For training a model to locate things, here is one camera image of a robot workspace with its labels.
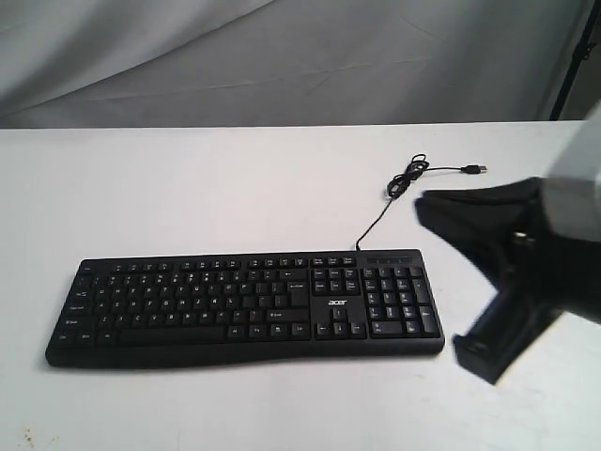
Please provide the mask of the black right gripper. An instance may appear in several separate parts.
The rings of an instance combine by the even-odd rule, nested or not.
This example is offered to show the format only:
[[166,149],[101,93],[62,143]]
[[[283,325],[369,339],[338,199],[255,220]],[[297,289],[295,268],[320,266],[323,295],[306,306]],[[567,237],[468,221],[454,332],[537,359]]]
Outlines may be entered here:
[[455,358],[494,385],[561,314],[600,322],[600,264],[549,265],[536,238],[542,180],[468,190],[429,190],[414,201],[421,226],[449,243],[498,289],[463,335]]

